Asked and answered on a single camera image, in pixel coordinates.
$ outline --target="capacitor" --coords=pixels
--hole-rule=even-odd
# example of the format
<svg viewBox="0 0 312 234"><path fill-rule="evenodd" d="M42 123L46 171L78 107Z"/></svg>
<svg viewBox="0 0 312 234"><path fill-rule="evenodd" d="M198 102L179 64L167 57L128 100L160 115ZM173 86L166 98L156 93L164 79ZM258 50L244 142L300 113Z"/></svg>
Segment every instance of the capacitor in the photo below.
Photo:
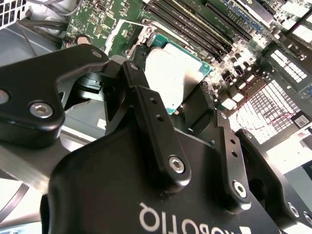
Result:
<svg viewBox="0 0 312 234"><path fill-rule="evenodd" d="M213 85L214 91L217 93L219 91L218 87L216 85Z"/></svg>
<svg viewBox="0 0 312 234"><path fill-rule="evenodd" d="M275 28L273 31L272 31L272 34L273 36L276 38L276 39L280 39L281 36L279 35L281 33L281 30L279 30L278 28Z"/></svg>
<svg viewBox="0 0 312 234"><path fill-rule="evenodd" d="M237 73L239 76L241 76L241 75L244 74L244 70L242 69L241 66L235 67L235 71L236 71L236 73Z"/></svg>
<svg viewBox="0 0 312 234"><path fill-rule="evenodd" d="M91 45L91 39L88 36L85 35L80 35L77 37L77 44L81 45L81 44L89 44Z"/></svg>
<svg viewBox="0 0 312 234"><path fill-rule="evenodd" d="M243 65L246 67L247 71L251 71L252 70L252 67L247 62L243 62Z"/></svg>
<svg viewBox="0 0 312 234"><path fill-rule="evenodd" d="M238 62L242 62L243 60L243 57L240 55L240 53L236 53L235 58L237 59Z"/></svg>
<svg viewBox="0 0 312 234"><path fill-rule="evenodd" d="M231 58L231 62L233 63L234 67L238 66L239 65L239 62L237 61L236 58Z"/></svg>

